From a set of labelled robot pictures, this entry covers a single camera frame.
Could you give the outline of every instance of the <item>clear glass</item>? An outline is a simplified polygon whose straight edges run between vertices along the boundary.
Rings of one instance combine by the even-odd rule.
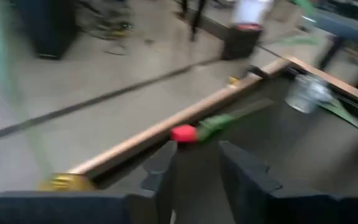
[[[315,75],[298,75],[292,85],[286,102],[302,113],[316,109],[319,101],[329,100],[326,82]]]

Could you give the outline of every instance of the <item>table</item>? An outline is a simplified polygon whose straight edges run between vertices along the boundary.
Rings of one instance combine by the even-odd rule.
[[[86,176],[100,190],[0,195],[0,219],[8,215],[28,222],[168,223],[173,208],[176,223],[234,223],[219,174],[219,141],[253,153],[271,166],[278,180],[358,196],[358,130],[324,109],[303,114],[284,102],[294,76],[312,72],[325,79],[358,118],[358,90],[294,57],[276,60],[262,70],[269,78],[249,74],[235,86],[67,171]],[[176,144],[167,143],[170,128],[178,124],[196,124],[262,98],[275,103],[236,121],[208,142],[178,144],[176,153],[172,150]],[[43,216],[38,214],[40,209],[45,209]]]
[[[358,130],[324,109],[303,114],[289,107],[283,101],[292,82],[286,77],[289,68],[304,68],[327,80],[344,105],[357,105],[351,111],[358,116],[357,89],[289,57],[263,68],[271,80],[248,76],[237,88],[227,87],[68,172],[85,174],[108,189],[168,141],[171,126],[197,123],[205,116],[269,97],[276,102],[273,106],[238,121],[210,141],[178,146],[176,223],[234,223],[219,176],[220,140],[253,152],[277,170],[279,179],[293,179],[323,192],[358,195]]]
[[[337,7],[337,11],[341,14],[318,10],[314,18],[316,27],[336,35],[332,46],[319,61],[318,68],[321,70],[325,70],[339,49],[343,47],[345,41],[351,40],[358,43],[358,2],[338,4]]]

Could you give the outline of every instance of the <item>wooden plank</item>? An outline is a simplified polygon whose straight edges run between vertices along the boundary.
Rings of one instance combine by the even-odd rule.
[[[273,61],[267,66],[263,67],[262,70],[274,74],[285,68],[291,63],[295,63],[305,70],[314,73],[327,82],[337,86],[338,88],[356,96],[358,98],[358,89],[350,86],[347,83],[344,83],[341,80],[338,80],[335,77],[324,73],[317,68],[304,63],[303,61],[295,57],[285,57]],[[235,87],[228,86],[222,90],[217,91],[211,96],[193,104],[192,106],[178,112],[177,114],[155,124],[154,126],[142,131],[139,134],[123,141],[122,143],[113,146],[108,151],[103,152],[96,157],[70,169],[68,173],[70,174],[87,174],[93,170],[99,169],[97,174],[100,174],[114,166],[124,162],[130,157],[138,154],[143,151],[148,146],[158,142],[164,136],[169,133],[169,130],[179,124],[185,122],[195,121],[197,118],[205,115],[207,111],[211,111],[212,108],[220,106],[225,101],[235,97],[239,93],[243,92],[245,89],[253,86],[255,83],[260,81],[260,77],[256,75],[251,75],[241,80]]]
[[[345,92],[348,92],[352,95],[354,95],[356,98],[358,98],[358,89],[354,88],[353,86],[347,84],[346,82],[339,80],[333,76],[328,75],[327,73],[318,70],[317,68],[314,68],[313,66],[297,59],[296,57],[287,57],[287,59],[299,66],[301,66],[302,68],[304,68],[305,70],[318,75],[319,77],[321,77],[322,79],[326,80],[327,82],[329,82],[330,84],[344,90]]]
[[[269,74],[273,74],[285,68],[289,63],[290,62],[287,59],[281,58],[265,66],[264,68],[262,68],[262,70]],[[182,124],[184,121],[189,121],[189,118],[195,119],[195,115],[200,114],[203,111],[210,110],[210,108],[212,108],[213,106],[222,103],[227,99],[230,99],[230,97],[238,95],[239,93],[241,93],[248,87],[254,85],[260,80],[260,77],[256,75],[251,75],[241,80],[239,83],[237,83],[235,87],[228,86],[226,88],[223,88],[222,90],[217,91],[211,96],[178,112],[177,114],[169,117],[168,119],[157,123],[149,129],[142,131],[141,133],[129,138],[126,141],[123,141],[116,146],[113,146],[108,151],[103,152],[98,156],[70,169],[68,173],[86,174],[92,169],[103,166],[105,164],[108,164],[108,167],[105,167],[104,170],[112,168],[119,163],[125,161],[126,159],[130,158],[134,154],[137,154],[140,151],[144,150],[147,146],[157,142],[158,139],[155,138],[156,136],[161,136],[163,133],[167,134],[172,127]]]

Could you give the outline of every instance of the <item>green plastic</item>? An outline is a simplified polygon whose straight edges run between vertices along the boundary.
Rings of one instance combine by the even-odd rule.
[[[299,8],[303,11],[303,15],[305,15],[306,17],[313,17],[313,15],[316,13],[313,4],[310,3],[310,1],[308,0],[293,0],[293,2],[299,5]],[[313,21],[308,21],[308,23],[312,24],[312,26],[314,27]],[[284,38],[282,40],[279,40],[278,42],[288,45],[317,45],[318,39],[316,37],[313,37],[312,35],[302,35]]]
[[[200,126],[197,128],[197,138],[199,141],[207,140],[212,134],[223,130],[230,123],[232,123],[235,117],[229,114],[223,114],[218,116],[213,116],[207,118],[203,121],[200,121]]]
[[[339,100],[333,99],[329,103],[320,103],[320,107],[332,112],[358,129],[358,122],[346,111]]]

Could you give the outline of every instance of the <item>green fabric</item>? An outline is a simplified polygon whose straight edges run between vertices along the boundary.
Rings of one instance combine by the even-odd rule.
[[[358,122],[345,110],[339,100],[333,99],[329,103],[320,103],[320,107],[332,112],[358,129]]]

